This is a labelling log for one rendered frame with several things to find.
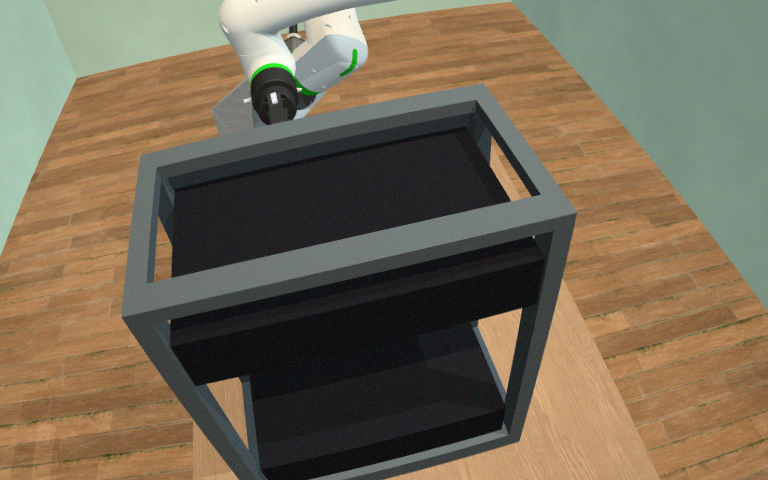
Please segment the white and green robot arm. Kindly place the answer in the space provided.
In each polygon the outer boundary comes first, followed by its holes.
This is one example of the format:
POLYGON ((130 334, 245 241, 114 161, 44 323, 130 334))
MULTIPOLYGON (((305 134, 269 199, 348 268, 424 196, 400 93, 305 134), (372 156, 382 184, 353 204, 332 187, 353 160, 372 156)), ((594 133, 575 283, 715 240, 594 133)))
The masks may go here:
POLYGON ((252 103, 258 113, 261 92, 283 86, 292 91, 297 110, 310 106, 318 93, 367 60, 355 8, 391 1, 396 0, 224 0, 219 25, 251 86, 244 104, 252 103), (301 22, 306 40, 296 34, 301 22), (288 27, 284 41, 279 31, 288 27))

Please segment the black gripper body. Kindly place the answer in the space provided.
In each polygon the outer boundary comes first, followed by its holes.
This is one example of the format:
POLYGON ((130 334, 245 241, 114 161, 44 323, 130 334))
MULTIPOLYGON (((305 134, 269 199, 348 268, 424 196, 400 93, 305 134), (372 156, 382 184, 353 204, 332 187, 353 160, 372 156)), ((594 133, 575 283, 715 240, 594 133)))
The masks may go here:
POLYGON ((262 91, 257 99, 258 115, 262 120, 262 122, 264 122, 266 125, 270 125, 269 124, 270 121, 268 120, 268 116, 267 116, 267 111, 270 111, 270 110, 269 110, 266 96, 269 93, 278 92, 278 91, 280 91, 282 95, 281 99, 282 99, 283 108, 286 108, 286 107, 288 108, 288 113, 289 113, 288 119, 292 120, 296 115, 297 105, 296 105, 296 101, 293 93, 289 89, 283 86, 272 86, 262 91))

